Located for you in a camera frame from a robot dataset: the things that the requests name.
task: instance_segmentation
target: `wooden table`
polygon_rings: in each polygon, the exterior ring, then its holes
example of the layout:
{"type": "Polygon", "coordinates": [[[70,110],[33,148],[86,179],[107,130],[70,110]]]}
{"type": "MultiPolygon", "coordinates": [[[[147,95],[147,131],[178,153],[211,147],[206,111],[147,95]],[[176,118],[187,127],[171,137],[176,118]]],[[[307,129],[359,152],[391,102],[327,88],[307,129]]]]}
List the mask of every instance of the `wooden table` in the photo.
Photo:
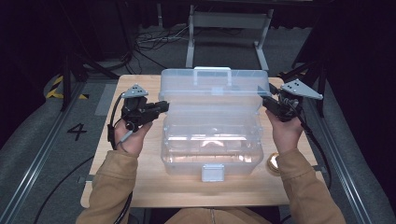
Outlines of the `wooden table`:
{"type": "MultiPolygon", "coordinates": [[[[270,82],[280,86],[280,78],[270,78],[270,82]]],[[[101,138],[93,159],[90,175],[95,175],[103,163],[106,152],[111,150],[107,142],[107,127],[110,121],[111,110],[118,96],[138,83],[148,91],[148,103],[158,102],[158,93],[161,86],[161,76],[122,76],[116,88],[109,115],[102,131],[101,138]]],[[[161,160],[161,141],[163,119],[165,114],[154,120],[151,130],[145,138],[144,148],[139,157],[136,185],[132,207],[194,207],[194,206],[254,206],[254,205],[281,205],[288,204],[289,200],[283,189],[280,176],[272,173],[266,164],[268,157],[276,152],[272,137],[272,126],[260,109],[260,120],[264,133],[262,149],[264,159],[254,169],[251,175],[226,175],[224,182],[202,182],[200,176],[169,175],[165,172],[161,160]]],[[[120,105],[116,118],[120,117],[120,105]]],[[[303,133],[299,142],[299,149],[312,165],[317,161],[303,133]]],[[[89,207],[89,197],[92,184],[86,183],[81,197],[81,205],[89,207]]]]}

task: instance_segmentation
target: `forearm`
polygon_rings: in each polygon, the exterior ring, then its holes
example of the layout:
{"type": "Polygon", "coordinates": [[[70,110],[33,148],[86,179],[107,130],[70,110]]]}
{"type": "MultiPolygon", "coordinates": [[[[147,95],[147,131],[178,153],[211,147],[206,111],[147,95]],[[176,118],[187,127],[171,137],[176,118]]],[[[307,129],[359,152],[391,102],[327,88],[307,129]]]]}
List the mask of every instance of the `forearm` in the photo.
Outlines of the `forearm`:
{"type": "Polygon", "coordinates": [[[297,223],[345,223],[326,186],[298,149],[281,154],[277,163],[297,223]]]}
{"type": "Polygon", "coordinates": [[[90,207],[81,213],[77,223],[114,223],[134,189],[136,169],[136,155],[108,151],[92,182],[90,207]]]}

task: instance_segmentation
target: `box lid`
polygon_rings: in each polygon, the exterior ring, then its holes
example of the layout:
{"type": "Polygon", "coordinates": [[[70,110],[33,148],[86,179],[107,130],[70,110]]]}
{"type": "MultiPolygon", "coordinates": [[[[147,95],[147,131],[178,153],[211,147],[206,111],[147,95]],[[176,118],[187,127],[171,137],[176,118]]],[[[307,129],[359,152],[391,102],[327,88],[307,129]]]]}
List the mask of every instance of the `box lid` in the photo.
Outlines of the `box lid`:
{"type": "Polygon", "coordinates": [[[165,69],[161,76],[159,99],[170,103],[168,113],[257,112],[262,106],[260,95],[271,95],[268,75],[262,70],[165,69]]]}

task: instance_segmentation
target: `transparent plastic box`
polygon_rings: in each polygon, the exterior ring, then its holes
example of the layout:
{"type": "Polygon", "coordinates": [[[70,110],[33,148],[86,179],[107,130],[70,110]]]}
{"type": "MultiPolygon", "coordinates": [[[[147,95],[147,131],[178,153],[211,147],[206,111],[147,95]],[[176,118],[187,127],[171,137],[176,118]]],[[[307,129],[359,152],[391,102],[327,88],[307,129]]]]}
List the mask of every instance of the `transparent plastic box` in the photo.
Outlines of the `transparent plastic box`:
{"type": "Polygon", "coordinates": [[[161,155],[167,173],[203,181],[250,174],[263,158],[260,95],[271,95],[262,70],[163,70],[159,99],[170,103],[161,155]]]}

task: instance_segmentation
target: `person's left hand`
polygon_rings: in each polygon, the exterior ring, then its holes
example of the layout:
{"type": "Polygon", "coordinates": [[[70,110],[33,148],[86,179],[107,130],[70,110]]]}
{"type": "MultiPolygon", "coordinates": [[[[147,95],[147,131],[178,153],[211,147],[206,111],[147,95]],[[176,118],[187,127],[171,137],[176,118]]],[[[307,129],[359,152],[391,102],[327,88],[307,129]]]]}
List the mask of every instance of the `person's left hand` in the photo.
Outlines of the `person's left hand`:
{"type": "Polygon", "coordinates": [[[142,151],[146,133],[148,133],[151,126],[152,122],[144,124],[139,131],[132,133],[131,136],[129,136],[123,143],[118,144],[120,139],[129,132],[129,130],[125,128],[125,120],[121,119],[115,129],[115,140],[117,144],[116,150],[124,151],[123,149],[125,149],[128,153],[138,156],[142,151]]]}

